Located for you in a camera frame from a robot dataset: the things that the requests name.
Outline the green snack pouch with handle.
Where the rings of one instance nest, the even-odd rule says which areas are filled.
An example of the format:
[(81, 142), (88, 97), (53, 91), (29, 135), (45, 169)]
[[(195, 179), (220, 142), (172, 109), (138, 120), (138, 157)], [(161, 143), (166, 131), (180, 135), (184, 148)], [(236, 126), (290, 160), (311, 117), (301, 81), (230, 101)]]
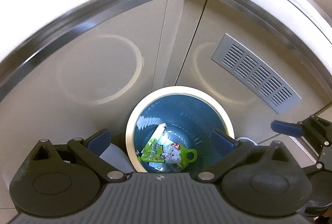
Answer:
[(140, 161), (147, 162), (158, 171), (180, 172), (194, 163), (198, 154), (196, 149), (188, 149), (185, 145), (171, 139), (166, 123), (157, 126), (143, 150)]

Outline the white trash bin blue liner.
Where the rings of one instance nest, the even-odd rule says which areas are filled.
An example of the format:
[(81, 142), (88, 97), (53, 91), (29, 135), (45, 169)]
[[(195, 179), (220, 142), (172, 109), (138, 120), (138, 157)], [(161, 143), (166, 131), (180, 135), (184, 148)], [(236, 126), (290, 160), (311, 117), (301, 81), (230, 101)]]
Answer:
[(138, 103), (127, 122), (126, 148), (137, 172), (161, 172), (147, 162), (140, 161), (139, 156), (157, 126), (162, 123), (166, 123), (173, 141), (188, 149), (196, 149), (198, 153), (197, 160), (189, 164), (184, 172), (200, 172), (221, 158), (212, 146), (211, 134), (214, 129), (220, 129), (235, 139), (227, 112), (210, 95), (187, 86), (158, 89)]

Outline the silver cabinet vent grille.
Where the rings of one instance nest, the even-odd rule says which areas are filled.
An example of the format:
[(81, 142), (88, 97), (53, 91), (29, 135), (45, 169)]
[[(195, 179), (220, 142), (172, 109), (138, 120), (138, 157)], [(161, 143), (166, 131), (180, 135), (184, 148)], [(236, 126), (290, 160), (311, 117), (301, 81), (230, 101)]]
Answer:
[(268, 64), (228, 34), (222, 37), (212, 60), (241, 81), (278, 114), (302, 100)]

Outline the right beige cabinet door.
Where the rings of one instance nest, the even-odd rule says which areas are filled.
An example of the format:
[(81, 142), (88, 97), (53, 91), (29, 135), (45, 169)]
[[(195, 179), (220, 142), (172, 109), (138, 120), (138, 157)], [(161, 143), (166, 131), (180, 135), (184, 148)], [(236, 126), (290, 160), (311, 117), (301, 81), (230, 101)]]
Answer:
[(331, 74), (285, 25), (249, 0), (186, 0), (179, 33), (186, 55), (177, 85), (199, 89), (229, 115), (236, 137), (280, 140), (302, 166), (316, 160), (304, 138), (271, 130), (331, 103)]

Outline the beige cabinet door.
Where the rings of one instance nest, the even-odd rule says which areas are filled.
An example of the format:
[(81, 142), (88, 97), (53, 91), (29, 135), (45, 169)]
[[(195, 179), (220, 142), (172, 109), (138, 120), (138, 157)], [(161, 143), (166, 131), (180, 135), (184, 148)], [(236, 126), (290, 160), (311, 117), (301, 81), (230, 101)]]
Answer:
[(1, 77), (2, 209), (14, 208), (10, 182), (38, 140), (62, 144), (107, 128), (125, 147), (129, 115), (153, 89), (167, 3), (94, 0)]
[(186, 0), (179, 33), (186, 55), (177, 85), (199, 89), (229, 115), (236, 137), (280, 140), (302, 166), (316, 160), (304, 138), (271, 130), (331, 103), (331, 74), (285, 25), (249, 0)]

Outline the left beige cabinet door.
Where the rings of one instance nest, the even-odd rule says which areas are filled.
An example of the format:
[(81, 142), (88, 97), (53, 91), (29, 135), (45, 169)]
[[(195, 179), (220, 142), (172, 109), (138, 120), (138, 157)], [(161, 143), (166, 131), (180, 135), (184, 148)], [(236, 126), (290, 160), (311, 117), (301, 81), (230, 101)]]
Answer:
[(14, 208), (10, 182), (38, 140), (62, 144), (107, 128), (125, 147), (129, 115), (153, 89), (167, 3), (94, 0), (1, 77), (2, 209)]

